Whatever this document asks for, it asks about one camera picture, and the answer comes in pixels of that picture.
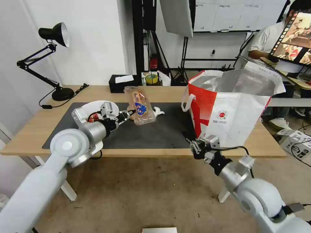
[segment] tissue box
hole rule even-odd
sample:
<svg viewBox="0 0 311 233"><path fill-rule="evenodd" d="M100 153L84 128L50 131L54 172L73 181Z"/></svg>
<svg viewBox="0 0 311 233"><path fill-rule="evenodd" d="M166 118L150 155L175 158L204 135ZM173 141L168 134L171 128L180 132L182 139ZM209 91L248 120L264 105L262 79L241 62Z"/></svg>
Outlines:
<svg viewBox="0 0 311 233"><path fill-rule="evenodd" d="M109 80L109 87L110 87L110 92L111 93L124 93L124 88L126 86L138 86L137 82L137 76L133 75L134 80L133 81L128 81L124 83L116 83L116 77L122 77L126 76L127 74L113 74Z"/></svg>
<svg viewBox="0 0 311 233"><path fill-rule="evenodd" d="M311 137L298 130L282 129L280 146L296 158L302 160L311 154Z"/></svg>

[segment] shopping bag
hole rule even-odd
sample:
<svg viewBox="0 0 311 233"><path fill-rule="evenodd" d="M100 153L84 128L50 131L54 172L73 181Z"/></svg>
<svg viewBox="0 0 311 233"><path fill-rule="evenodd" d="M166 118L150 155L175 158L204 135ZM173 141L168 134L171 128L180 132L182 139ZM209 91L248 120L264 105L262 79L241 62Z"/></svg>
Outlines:
<svg viewBox="0 0 311 233"><path fill-rule="evenodd" d="M241 70L203 71L190 79L181 107L190 110L197 137L216 135L221 147L242 146L271 96L283 92L278 73L248 62Z"/></svg>

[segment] lamp shade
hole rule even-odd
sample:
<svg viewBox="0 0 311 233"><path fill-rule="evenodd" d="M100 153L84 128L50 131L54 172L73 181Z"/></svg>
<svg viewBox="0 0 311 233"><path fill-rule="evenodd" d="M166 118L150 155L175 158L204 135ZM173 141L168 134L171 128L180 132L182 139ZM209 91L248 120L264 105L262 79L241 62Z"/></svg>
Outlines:
<svg viewBox="0 0 311 233"><path fill-rule="evenodd" d="M58 23L53 28L40 28L39 36L45 40L55 40L60 45L69 47L69 35L64 23Z"/></svg>

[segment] desk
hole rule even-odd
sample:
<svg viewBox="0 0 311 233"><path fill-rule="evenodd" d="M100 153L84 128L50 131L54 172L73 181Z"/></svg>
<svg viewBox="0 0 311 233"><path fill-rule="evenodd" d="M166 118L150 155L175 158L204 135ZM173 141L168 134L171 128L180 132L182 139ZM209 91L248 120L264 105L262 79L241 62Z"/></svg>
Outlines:
<svg viewBox="0 0 311 233"><path fill-rule="evenodd" d="M277 73L281 74L283 77L287 78L291 83L293 83L294 85L298 86L299 88L305 89L305 90L311 90L311 86L306 84L304 81L288 77L287 76L288 72L276 70L275 69L275 67L277 66L276 63L270 61L269 59L267 59L265 57L260 58L260 60L262 60L267 66L271 67L274 71L276 71Z"/></svg>
<svg viewBox="0 0 311 233"><path fill-rule="evenodd" d="M80 86L65 86L73 90L77 90ZM150 102L163 103L180 103L185 87L162 87L149 86L145 87L145 91ZM92 102L96 100L109 100L112 102L128 101L125 94L110 93L109 86L89 86L81 91L76 97L70 100L62 107L55 109L43 109L39 111L14 137L14 139L4 147L0 154L2 155L18 155L18 156L35 156L41 164L44 160L41 157L50 155L50 150L42 149L42 145L54 130L58 122L61 120L70 105L74 102ZM56 105L57 102L50 100L49 104ZM245 146L254 158L285 158L286 154L259 122ZM192 158L190 149L103 149L104 157L146 157L146 158ZM239 158L244 156L243 150L225 151L224 155L229 158ZM63 191L75 199L76 194L68 183Z"/></svg>
<svg viewBox="0 0 311 233"><path fill-rule="evenodd" d="M275 67L277 64L268 60L267 58L260 58L268 67L272 68L275 72L282 75L285 79L287 79L291 84L305 90L311 90L311 86L306 84L305 82L288 77L288 72L283 72L276 70ZM311 99L309 98L272 98L269 107L311 107Z"/></svg>

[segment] black desk mat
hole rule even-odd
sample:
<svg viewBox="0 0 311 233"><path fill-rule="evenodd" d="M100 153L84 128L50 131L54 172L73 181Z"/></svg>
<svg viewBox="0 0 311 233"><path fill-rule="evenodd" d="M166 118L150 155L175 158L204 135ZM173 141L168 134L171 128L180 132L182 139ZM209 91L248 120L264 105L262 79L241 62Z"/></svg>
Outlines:
<svg viewBox="0 0 311 233"><path fill-rule="evenodd" d="M61 130L68 128L78 128L71 113L75 108L86 103L73 103L56 128L53 130L47 141L42 146L49 149L52 138ZM116 103L120 111L125 110L128 103ZM164 111L164 115L159 115L154 123L141 126L128 120L112 132L108 138L103 140L104 149L173 149L189 148L189 143L185 140L184 134L188 138L195 138L195 132L189 112L183 112L180 103L151 103Z"/></svg>

